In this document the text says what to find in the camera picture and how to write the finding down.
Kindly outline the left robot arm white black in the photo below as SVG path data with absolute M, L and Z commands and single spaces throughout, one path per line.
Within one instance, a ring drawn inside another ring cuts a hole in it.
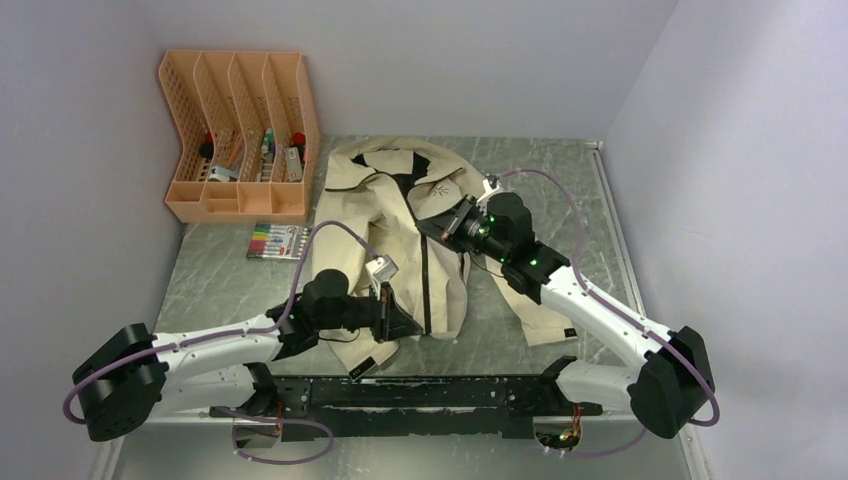
M 120 329 L 72 374 L 69 396 L 78 399 L 81 416 L 68 403 L 63 409 L 94 442 L 178 410 L 221 406 L 261 416 L 277 400 L 269 363 L 317 346 L 333 330 L 384 343 L 423 328 L 388 282 L 358 297 L 345 274 L 325 269 L 284 304 L 238 324 L 158 335 L 142 323 Z

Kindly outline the beige zip jacket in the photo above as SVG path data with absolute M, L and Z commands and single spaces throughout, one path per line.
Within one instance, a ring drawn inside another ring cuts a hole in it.
M 373 137 L 332 150 L 315 221 L 325 226 L 309 250 L 314 274 L 343 272 L 349 293 L 371 285 L 365 240 L 398 270 L 390 284 L 423 334 L 455 338 L 468 307 L 471 258 L 422 236 L 418 221 L 483 194 L 483 176 L 457 153 L 414 137 Z

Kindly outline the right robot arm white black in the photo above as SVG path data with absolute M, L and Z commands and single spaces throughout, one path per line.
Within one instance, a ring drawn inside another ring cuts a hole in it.
M 573 360 L 559 368 L 539 389 L 548 412 L 562 414 L 575 403 L 622 409 L 647 431 L 671 439 L 697 422 L 702 407 L 717 405 L 702 335 L 642 317 L 588 281 L 574 260 L 537 239 L 517 194 L 498 193 L 486 202 L 466 196 L 417 228 L 454 252 L 494 260 L 513 291 L 564 315 L 622 360 L 620 367 Z

